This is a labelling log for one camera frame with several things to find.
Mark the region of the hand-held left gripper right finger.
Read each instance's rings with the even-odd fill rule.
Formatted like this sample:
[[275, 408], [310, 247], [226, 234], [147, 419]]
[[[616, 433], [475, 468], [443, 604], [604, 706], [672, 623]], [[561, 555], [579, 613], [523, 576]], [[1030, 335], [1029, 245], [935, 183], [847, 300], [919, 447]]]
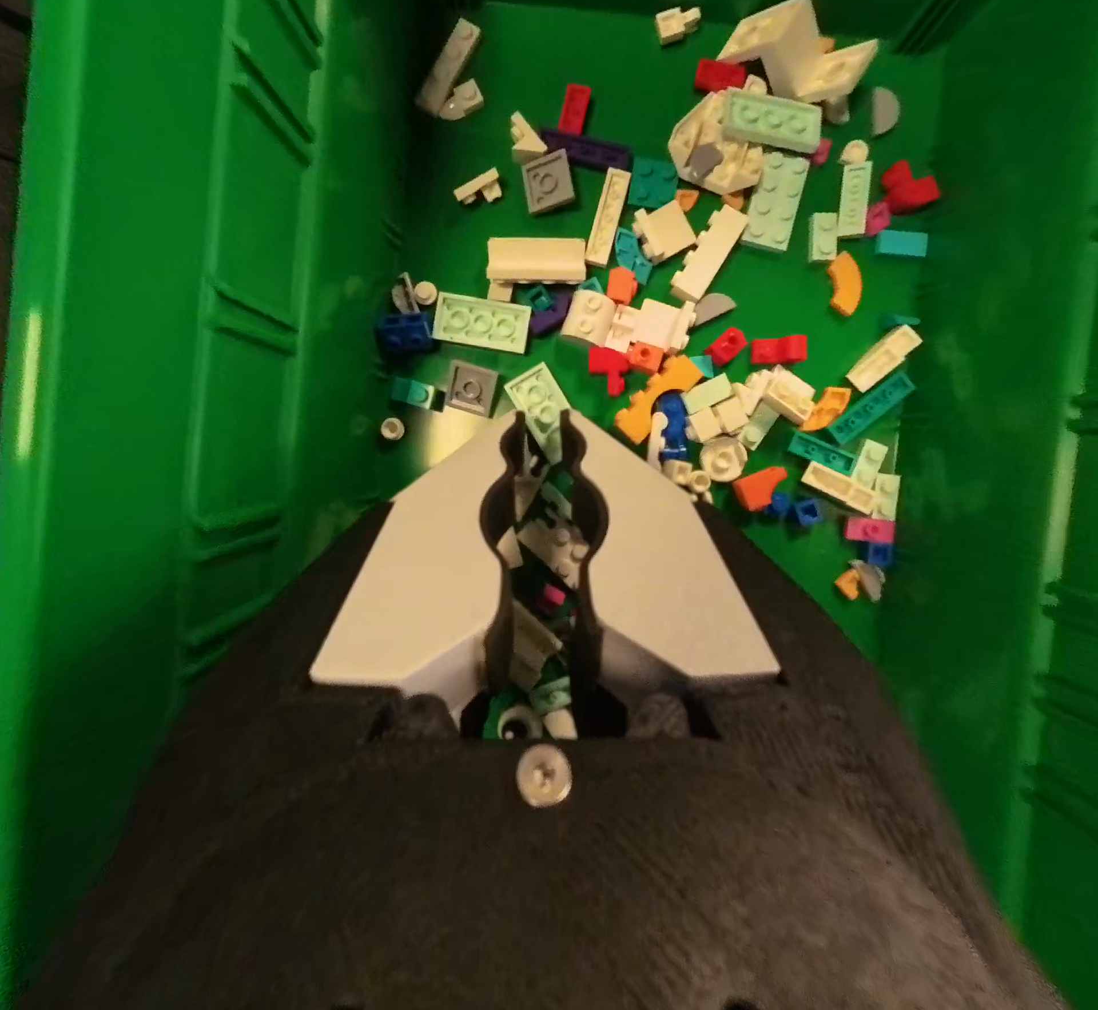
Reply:
[[560, 418], [581, 556], [568, 647], [576, 720], [635, 699], [772, 684], [782, 667], [696, 504], [574, 409]]

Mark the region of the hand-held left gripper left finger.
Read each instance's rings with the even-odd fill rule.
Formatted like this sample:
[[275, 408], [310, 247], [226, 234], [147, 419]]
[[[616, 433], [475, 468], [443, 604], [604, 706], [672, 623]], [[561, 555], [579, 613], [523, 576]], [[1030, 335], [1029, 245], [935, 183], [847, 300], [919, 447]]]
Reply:
[[309, 667], [314, 684], [432, 695], [457, 715], [507, 685], [514, 599], [498, 545], [525, 444], [524, 416], [508, 413], [391, 500]]

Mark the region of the green plastic bin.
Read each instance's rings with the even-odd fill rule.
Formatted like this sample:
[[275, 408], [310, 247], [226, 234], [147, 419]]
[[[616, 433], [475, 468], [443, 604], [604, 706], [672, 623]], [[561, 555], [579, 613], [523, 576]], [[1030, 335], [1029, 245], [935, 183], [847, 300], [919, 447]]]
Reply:
[[803, 335], [813, 388], [897, 325], [892, 553], [777, 418], [709, 503], [816, 674], [653, 694], [517, 745], [309, 678], [389, 500], [470, 439], [451, 364], [377, 344], [401, 276], [481, 299], [529, 213], [509, 119], [647, 162], [697, 65], [786, 0], [34, 0], [2, 415], [2, 1008], [1096, 1008], [1096, 0], [813, 0], [877, 42], [784, 251], [699, 327]]

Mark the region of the pile of lego bricks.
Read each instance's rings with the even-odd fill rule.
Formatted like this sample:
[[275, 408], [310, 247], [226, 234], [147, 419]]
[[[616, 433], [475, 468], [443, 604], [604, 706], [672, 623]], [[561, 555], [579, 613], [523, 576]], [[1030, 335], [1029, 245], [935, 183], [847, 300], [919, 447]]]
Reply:
[[[584, 150], [578, 162], [607, 169], [592, 233], [589, 238], [488, 242], [488, 271], [501, 284], [569, 284], [562, 336], [586, 350], [591, 370], [610, 369], [612, 388], [621, 388], [624, 372], [645, 373], [645, 385], [614, 413], [608, 434], [712, 510], [707, 527], [738, 585], [738, 562], [730, 556], [733, 534], [712, 509], [709, 486], [727, 483], [742, 510], [769, 510], [787, 473], [782, 467], [743, 473], [749, 441], [764, 436], [764, 417], [770, 423], [784, 418], [803, 430], [825, 408], [786, 369], [806, 352], [799, 333], [757, 340], [757, 370], [746, 385], [731, 384], [721, 374], [705, 379], [686, 351], [698, 307], [735, 246], [749, 242], [769, 251], [787, 248], [809, 157], [820, 144], [818, 106], [768, 94], [754, 79], [748, 85], [747, 90], [704, 97], [672, 130], [670, 194], [659, 207], [643, 198], [627, 198], [634, 179], [629, 152], [606, 146], [602, 157], [596, 138], [548, 130], [549, 152], [535, 153], [522, 167], [527, 204], [533, 212], [571, 205], [567, 148], [574, 144]], [[479, 364], [452, 364], [451, 399], [477, 418], [474, 435], [464, 444], [490, 422], [519, 413], [512, 404], [492, 418], [495, 380]], [[574, 405], [569, 409], [587, 417]], [[568, 647], [578, 609], [581, 546], [571, 521], [571, 486], [562, 458], [550, 464], [526, 429], [525, 460], [515, 476], [516, 521], [498, 545], [514, 599], [511, 678], [498, 693], [479, 694], [507, 697], [519, 686], [529, 703], [516, 710], [529, 717], [535, 731], [542, 721], [534, 714], [547, 715], [548, 731], [561, 738], [600, 730], [600, 720], [576, 720], [572, 708]], [[755, 617], [753, 601], [746, 601]], [[826, 650], [822, 638], [786, 640], [773, 621], [777, 614], [770, 606], [763, 622], [755, 618], [781, 663], [778, 678], [816, 674], [822, 663], [827, 688], [832, 683], [843, 691], [864, 688], [878, 702], [876, 677], [856, 650], [845, 641], [831, 641]]]

